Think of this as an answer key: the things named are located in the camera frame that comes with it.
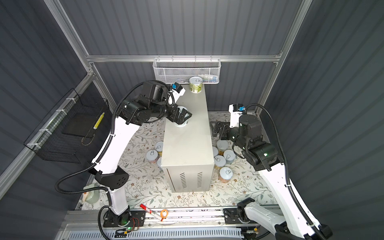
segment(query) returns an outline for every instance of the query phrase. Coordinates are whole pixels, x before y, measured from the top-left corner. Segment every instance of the white cable tray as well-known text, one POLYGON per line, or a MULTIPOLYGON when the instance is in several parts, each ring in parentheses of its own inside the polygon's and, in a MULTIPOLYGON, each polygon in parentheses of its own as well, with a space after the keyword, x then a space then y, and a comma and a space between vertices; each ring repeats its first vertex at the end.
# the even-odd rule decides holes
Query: white cable tray
POLYGON ((167 84, 189 84, 189 79, 199 76, 203 84, 219 83, 221 62, 219 58, 178 59, 155 58, 153 71, 158 81, 167 84))

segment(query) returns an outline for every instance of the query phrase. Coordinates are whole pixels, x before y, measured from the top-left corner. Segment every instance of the gray wall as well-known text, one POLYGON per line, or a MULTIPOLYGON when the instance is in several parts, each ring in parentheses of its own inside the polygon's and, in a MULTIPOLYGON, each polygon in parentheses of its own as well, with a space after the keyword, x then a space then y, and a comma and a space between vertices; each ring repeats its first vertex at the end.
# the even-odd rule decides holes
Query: gray wall
POLYGON ((266 103, 292 181, 334 239, 384 236, 383 9, 314 1, 266 103))
POLYGON ((0 174, 86 72, 43 1, 0 1, 0 174))
MULTIPOLYGON (((0 1, 0 36, 1 174, 86 72, 42 0, 0 1)), ((53 239, 79 198, 57 193, 54 184, 79 169, 80 164, 33 158, 0 200, 0 239, 53 239)), ((63 187, 78 189, 86 178, 71 179, 63 187)))
POLYGON ((61 3, 90 55, 272 55, 300 0, 61 3))
MULTIPOLYGON (((152 63, 95 63, 116 102, 135 84, 154 80, 152 63)), ((259 99, 273 63, 222 63, 219 84, 205 84, 208 111, 259 99)))

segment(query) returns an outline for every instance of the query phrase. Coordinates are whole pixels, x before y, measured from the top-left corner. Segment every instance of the floral pattern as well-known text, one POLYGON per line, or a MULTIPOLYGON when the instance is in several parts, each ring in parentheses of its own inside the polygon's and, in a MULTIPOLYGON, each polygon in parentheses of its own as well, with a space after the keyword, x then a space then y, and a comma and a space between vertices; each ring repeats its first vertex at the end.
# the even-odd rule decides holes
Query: floral pattern
MULTIPOLYGON (((229 119, 229 113, 209 113, 209 121, 229 119)), ((260 205, 277 204, 265 181, 243 159, 236 159, 232 164, 226 165, 233 171, 231 181, 226 184, 219 181, 218 169, 214 169, 209 191, 172 193, 164 172, 160 171, 157 164, 150 164, 145 160, 146 152, 154 149, 155 144, 164 139, 164 129, 165 119, 144 124, 121 156, 119 165, 129 174, 124 187, 128 205, 132 209, 139 208, 140 204, 149 208, 230 206, 247 197, 255 199, 260 205)), ((216 146, 217 140, 217 137, 212 137, 213 146, 216 146)), ((97 203, 84 203, 82 209, 100 209, 107 204, 107 196, 101 191, 97 203)))

